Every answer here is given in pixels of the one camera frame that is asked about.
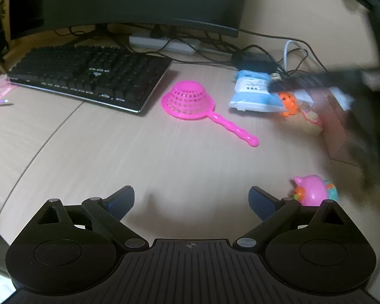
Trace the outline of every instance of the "pink strainer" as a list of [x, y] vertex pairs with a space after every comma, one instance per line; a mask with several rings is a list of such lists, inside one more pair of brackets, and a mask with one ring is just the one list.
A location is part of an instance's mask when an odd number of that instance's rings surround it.
[[214, 111], [214, 101], [198, 82], [181, 81], [162, 98], [162, 107], [171, 116], [184, 120], [209, 117], [245, 140], [250, 146], [258, 146], [259, 140], [244, 129], [237, 127]]

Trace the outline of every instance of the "strainer handle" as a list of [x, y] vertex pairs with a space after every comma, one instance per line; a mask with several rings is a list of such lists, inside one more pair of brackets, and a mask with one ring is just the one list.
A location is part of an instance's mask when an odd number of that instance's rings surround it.
[[228, 121], [227, 119], [223, 118], [219, 114], [215, 112], [210, 112], [208, 114], [208, 117], [211, 120], [213, 120], [215, 123], [224, 126], [225, 129], [235, 133], [240, 139], [243, 139], [244, 141], [246, 141], [250, 146], [255, 147], [259, 145], [259, 139], [257, 137], [252, 136], [246, 130], [236, 126], [233, 122]]

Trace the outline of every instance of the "orange pumpkin toy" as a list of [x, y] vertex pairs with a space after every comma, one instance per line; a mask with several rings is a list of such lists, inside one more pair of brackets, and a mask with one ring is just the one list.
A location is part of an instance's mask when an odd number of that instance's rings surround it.
[[296, 115], [298, 112], [298, 104], [295, 96], [288, 92], [280, 92], [279, 97], [282, 100], [284, 107], [287, 109], [287, 112], [281, 112], [280, 114], [285, 118]]

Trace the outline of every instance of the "monitor stand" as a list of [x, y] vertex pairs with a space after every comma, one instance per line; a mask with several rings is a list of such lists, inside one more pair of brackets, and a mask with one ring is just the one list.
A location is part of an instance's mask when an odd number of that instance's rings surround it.
[[119, 47], [122, 46], [121, 43], [118, 42], [116, 34], [111, 33], [108, 30], [107, 24], [96, 24], [96, 28], [93, 31], [86, 33], [86, 34], [83, 34], [83, 35], [80, 35], [76, 39], [68, 42], [66, 45], [73, 46], [75, 44], [78, 44], [80, 42], [92, 39], [92, 38], [97, 37], [97, 36], [107, 36], [107, 37], [113, 39], [114, 42], [116, 42], [116, 44], [118, 44]]

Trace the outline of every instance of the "blue and white packet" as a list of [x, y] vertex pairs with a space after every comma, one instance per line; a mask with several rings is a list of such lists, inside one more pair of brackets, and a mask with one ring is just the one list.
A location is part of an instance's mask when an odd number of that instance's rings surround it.
[[[229, 102], [229, 107], [239, 111], [252, 110], [257, 112], [285, 112], [280, 97], [276, 93], [269, 93], [268, 86], [272, 78], [267, 73], [239, 71], [235, 80], [235, 94]], [[312, 106], [314, 103], [305, 90], [294, 92], [298, 104], [306, 103]]]

